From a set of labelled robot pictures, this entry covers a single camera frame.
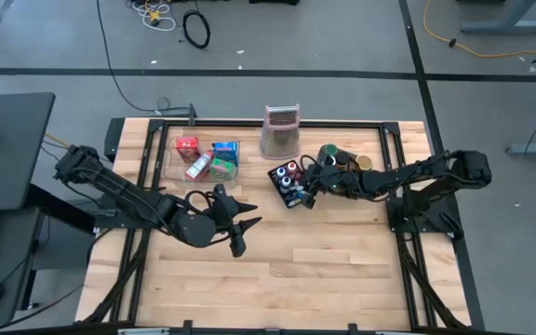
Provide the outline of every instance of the cheese grater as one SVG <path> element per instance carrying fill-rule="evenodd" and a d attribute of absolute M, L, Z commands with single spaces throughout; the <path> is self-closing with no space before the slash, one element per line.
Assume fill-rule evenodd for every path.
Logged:
<path fill-rule="evenodd" d="M 299 154 L 299 104 L 266 106 L 260 153 L 266 159 L 286 159 Z"/>

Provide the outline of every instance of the small box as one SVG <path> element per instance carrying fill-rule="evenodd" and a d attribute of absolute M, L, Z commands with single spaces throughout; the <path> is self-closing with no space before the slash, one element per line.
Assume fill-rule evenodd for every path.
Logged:
<path fill-rule="evenodd" d="M 205 152 L 185 171 L 185 178 L 190 181 L 201 181 L 208 174 L 211 161 L 212 152 Z"/>
<path fill-rule="evenodd" d="M 195 137 L 178 137 L 175 142 L 175 149 L 185 163 L 193 164 L 200 158 L 198 141 Z"/>
<path fill-rule="evenodd" d="M 235 177 L 235 164 L 214 158 L 210 165 L 210 173 L 217 180 L 230 181 Z"/>
<path fill-rule="evenodd" d="M 233 163 L 236 167 L 238 167 L 236 141 L 216 142 L 212 143 L 212 147 L 214 147 L 215 158 Z"/>

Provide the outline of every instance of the wooden tabletop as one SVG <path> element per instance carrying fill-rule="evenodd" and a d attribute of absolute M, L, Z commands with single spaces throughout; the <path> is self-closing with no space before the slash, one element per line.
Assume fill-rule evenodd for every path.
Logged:
<path fill-rule="evenodd" d="M 148 119 L 128 118 L 114 171 L 136 182 Z M 422 122 L 399 122 L 407 163 L 430 155 Z M 319 194 L 314 209 L 286 209 L 266 172 L 285 161 L 261 157 L 261 128 L 170 127 L 175 136 L 235 137 L 240 142 L 237 200 L 259 206 L 241 219 L 262 216 L 245 239 L 248 249 L 234 259 L 228 243 L 190 248 L 153 232 L 136 324 L 181 327 L 191 319 L 200 328 L 409 329 L 395 236 L 385 205 Z M 146 186 L 158 148 L 155 138 Z M 302 128 L 301 153 L 316 156 L 322 144 L 368 155 L 383 170 L 375 130 Z M 190 190 L 162 178 L 164 192 Z M 76 319 L 89 315 L 114 283 L 126 232 L 115 230 L 92 251 Z M 470 324 L 454 251 L 442 234 L 422 234 L 432 286 L 463 323 Z M 413 281 L 420 322 L 422 295 Z M 127 315 L 124 294 L 121 315 Z"/>

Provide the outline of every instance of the concrete floor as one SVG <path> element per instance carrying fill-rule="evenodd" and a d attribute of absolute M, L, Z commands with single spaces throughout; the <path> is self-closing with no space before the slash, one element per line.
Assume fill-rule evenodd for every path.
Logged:
<path fill-rule="evenodd" d="M 144 28 L 122 1 L 100 2 L 115 68 L 415 72 L 396 1 L 302 0 L 297 7 L 200 1 L 212 28 L 210 47 L 203 51 L 179 43 L 179 31 Z M 536 35 L 459 33 L 461 20 L 493 18 L 510 4 L 433 0 L 428 23 L 481 52 L 536 50 Z M 424 5 L 409 0 L 426 73 L 536 75 L 532 56 L 481 60 L 432 39 L 422 29 Z M 174 9 L 180 17 L 193 6 Z M 536 6 L 527 19 L 536 19 Z M 15 0 L 0 25 L 0 68 L 105 66 L 93 1 Z M 415 80 L 121 76 L 118 81 L 139 106 L 154 108 L 166 96 L 175 106 L 193 103 L 201 116 L 261 116 L 265 104 L 298 102 L 308 118 L 425 120 Z M 458 194 L 486 328 L 536 334 L 536 163 L 504 153 L 509 143 L 526 141 L 536 126 L 536 83 L 430 81 L 429 87 L 445 147 L 486 153 L 494 175 L 490 187 Z M 99 150 L 111 117 L 142 115 L 121 100 L 109 76 L 0 75 L 0 93 L 37 91 L 57 95 L 48 132 Z M 33 182 L 75 199 L 52 180 L 53 166 L 41 155 Z M 39 285 L 34 296 L 52 302 L 83 280 L 84 272 L 76 267 L 43 273 L 38 280 L 57 284 Z M 66 301 L 25 327 L 68 324 L 76 305 L 77 298 Z"/>

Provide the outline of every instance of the blue box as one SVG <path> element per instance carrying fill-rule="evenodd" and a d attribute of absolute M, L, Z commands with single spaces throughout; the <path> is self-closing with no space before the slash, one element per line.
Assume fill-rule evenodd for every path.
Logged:
<path fill-rule="evenodd" d="M 236 167 L 238 167 L 239 162 L 237 159 L 237 145 L 238 143 L 236 141 L 215 142 L 212 143 L 212 147 L 214 148 L 212 153 L 214 154 L 215 158 L 233 163 Z"/>

